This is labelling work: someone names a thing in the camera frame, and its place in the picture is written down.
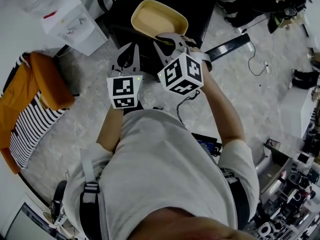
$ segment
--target sneaker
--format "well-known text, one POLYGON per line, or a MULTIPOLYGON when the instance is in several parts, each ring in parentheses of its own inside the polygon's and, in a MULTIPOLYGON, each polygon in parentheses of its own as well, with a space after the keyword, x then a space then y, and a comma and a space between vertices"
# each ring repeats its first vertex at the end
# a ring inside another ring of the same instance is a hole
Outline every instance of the sneaker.
POLYGON ((216 5, 217 5, 219 8, 221 8, 221 9, 224 11, 224 13, 229 14, 229 13, 227 12, 227 10, 224 8, 223 4, 224 4, 224 2, 216 1, 216 5))
POLYGON ((230 17, 225 17, 225 18, 224 18, 224 21, 225 21, 226 23, 228 23, 229 25, 233 26, 232 23, 231 23, 231 21, 230 21, 230 19, 231 19, 230 17))

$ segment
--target gray t-shirt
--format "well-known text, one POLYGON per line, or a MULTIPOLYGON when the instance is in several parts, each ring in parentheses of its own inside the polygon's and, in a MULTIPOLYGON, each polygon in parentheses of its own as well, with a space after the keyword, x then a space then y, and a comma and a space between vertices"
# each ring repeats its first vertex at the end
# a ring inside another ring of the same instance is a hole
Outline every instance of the gray t-shirt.
MULTIPOLYGON (((165 207, 180 208, 236 229, 235 203, 219 167, 239 177, 249 201, 250 218, 256 212, 259 183, 246 143, 228 143, 218 167, 191 133, 166 112, 130 112, 124 116, 114 155, 96 143, 88 151, 95 176, 100 176, 110 240, 126 240, 147 215, 165 207)), ((84 184, 79 165, 68 180, 63 198, 68 219, 80 231, 79 202, 84 184)))

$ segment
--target black bar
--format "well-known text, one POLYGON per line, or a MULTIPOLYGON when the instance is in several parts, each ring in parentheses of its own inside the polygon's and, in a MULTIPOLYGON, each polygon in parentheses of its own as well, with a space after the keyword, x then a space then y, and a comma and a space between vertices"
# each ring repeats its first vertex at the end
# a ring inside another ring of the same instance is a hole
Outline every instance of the black bar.
POLYGON ((221 58, 222 56, 227 55, 228 53, 231 53, 232 51, 240 48, 241 46, 247 44, 250 42, 249 35, 242 34, 232 40, 229 40, 228 42, 225 42, 215 48, 212 48, 205 53, 210 56, 211 62, 214 62, 215 60, 221 58))

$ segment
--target screen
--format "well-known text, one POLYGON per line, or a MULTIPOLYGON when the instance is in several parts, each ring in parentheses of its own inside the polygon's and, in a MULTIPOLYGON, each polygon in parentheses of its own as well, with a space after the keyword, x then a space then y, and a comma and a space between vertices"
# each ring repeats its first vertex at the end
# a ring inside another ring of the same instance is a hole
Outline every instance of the screen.
POLYGON ((298 157, 298 160, 301 161, 304 164, 307 163, 308 159, 309 159, 309 156, 306 156, 304 154, 300 154, 299 157, 298 157))

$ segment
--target black and white striped cloth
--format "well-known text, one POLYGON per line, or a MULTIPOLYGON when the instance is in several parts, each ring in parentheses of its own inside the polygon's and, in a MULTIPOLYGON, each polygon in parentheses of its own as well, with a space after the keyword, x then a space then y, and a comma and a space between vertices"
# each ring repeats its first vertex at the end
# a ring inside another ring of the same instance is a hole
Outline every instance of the black and white striped cloth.
POLYGON ((10 152, 16 164, 25 169, 37 145, 67 109, 44 109, 39 102, 39 91, 31 103, 19 114, 11 131, 10 152))

